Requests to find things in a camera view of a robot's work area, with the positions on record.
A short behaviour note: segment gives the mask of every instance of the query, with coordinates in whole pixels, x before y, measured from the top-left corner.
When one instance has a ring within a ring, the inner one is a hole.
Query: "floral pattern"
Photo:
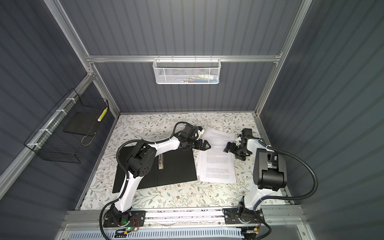
[[[80,209],[101,209],[107,202],[118,197],[118,193],[112,193],[112,188],[117,167],[116,151],[123,142],[130,139],[156,141],[169,137],[173,126],[180,121],[233,133],[235,136],[243,128],[251,128],[253,135],[259,136],[251,113],[121,115]],[[194,150],[195,164],[197,153],[198,150]],[[139,189],[135,193],[132,207],[147,209],[237,205],[253,184],[253,162],[251,158],[244,162],[235,160],[235,184],[201,182],[198,177],[197,181]],[[264,204],[284,205],[285,201],[269,199]]]

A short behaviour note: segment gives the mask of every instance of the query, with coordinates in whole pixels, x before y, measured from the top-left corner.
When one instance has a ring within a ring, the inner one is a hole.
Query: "black wire basket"
[[[66,100],[55,118],[44,129],[37,128],[37,135],[31,134],[24,145],[43,160],[80,163],[109,109],[108,101],[78,94]]]

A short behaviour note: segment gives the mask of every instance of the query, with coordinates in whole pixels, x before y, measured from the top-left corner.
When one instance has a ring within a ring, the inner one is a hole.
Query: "yellow connector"
[[[103,119],[103,117],[105,116],[105,114],[107,113],[108,111],[108,108],[105,108],[104,111],[102,112],[102,114],[99,116],[99,118],[97,119],[98,122],[101,122],[101,120]]]

